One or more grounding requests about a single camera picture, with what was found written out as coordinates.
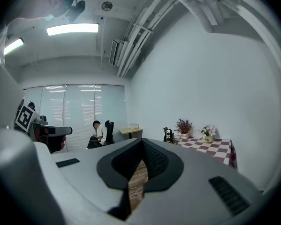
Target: table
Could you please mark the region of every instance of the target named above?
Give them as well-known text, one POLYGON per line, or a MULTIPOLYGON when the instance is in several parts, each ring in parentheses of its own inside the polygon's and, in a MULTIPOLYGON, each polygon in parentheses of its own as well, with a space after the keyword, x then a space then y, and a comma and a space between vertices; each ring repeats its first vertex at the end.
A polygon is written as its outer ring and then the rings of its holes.
POLYGON ((203 143, 200 139, 190 137, 183 140, 176 135, 175 144, 210 154, 223 164, 237 169, 236 151, 230 139, 214 139, 212 143, 203 143))
POLYGON ((136 128, 136 129, 130 129, 130 128, 125 128, 120 130, 120 133, 125 135, 125 134, 129 134, 129 138, 132 138, 132 133, 137 133, 137 132, 141 132, 142 129, 141 128, 136 128))

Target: flower vase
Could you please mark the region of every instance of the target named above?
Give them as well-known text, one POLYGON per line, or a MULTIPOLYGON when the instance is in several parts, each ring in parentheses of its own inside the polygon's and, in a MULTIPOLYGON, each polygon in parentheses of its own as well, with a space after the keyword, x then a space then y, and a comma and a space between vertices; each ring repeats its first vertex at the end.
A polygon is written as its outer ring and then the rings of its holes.
POLYGON ((203 143, 212 143, 213 142, 213 136, 206 136, 202 138, 203 143))
POLYGON ((183 140, 188 139, 188 137, 189 137, 188 133, 181 133, 181 138, 182 138, 183 140))

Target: black chair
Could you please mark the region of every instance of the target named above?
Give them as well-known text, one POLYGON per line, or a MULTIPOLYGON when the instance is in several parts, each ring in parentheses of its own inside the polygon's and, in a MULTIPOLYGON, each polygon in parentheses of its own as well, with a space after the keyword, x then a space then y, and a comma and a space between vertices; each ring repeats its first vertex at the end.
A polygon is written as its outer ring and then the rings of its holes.
POLYGON ((114 143, 114 140, 113 140, 114 122, 110 122, 110 120, 106 121, 105 127, 107 128, 106 145, 113 144, 114 143))

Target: red and white tablecloth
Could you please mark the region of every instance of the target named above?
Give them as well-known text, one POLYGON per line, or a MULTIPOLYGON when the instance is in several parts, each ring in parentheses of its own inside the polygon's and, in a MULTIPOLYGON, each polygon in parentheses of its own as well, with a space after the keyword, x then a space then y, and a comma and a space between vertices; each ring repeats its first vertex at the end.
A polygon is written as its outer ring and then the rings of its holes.
POLYGON ((220 162, 237 169, 236 151, 230 139, 215 139, 212 143, 203 143, 193 137, 183 140, 176 136, 175 144, 210 154, 220 162))

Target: wooden floor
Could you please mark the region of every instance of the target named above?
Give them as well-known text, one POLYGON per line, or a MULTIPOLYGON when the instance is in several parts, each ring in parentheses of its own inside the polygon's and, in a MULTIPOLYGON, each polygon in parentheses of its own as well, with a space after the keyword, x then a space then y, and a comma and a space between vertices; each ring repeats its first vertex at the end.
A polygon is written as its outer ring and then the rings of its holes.
POLYGON ((131 212, 137 208, 143 199, 143 185, 147 182, 147 170, 143 161, 140 162, 129 181, 129 199, 131 212))

